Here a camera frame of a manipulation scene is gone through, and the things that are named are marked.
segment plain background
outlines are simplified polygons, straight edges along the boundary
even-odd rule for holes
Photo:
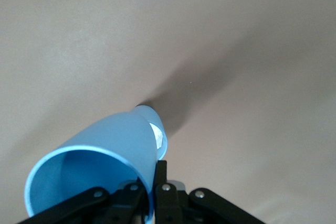
[[[169,179],[266,223],[334,223],[336,0],[0,0],[0,217],[33,165],[151,100]]]

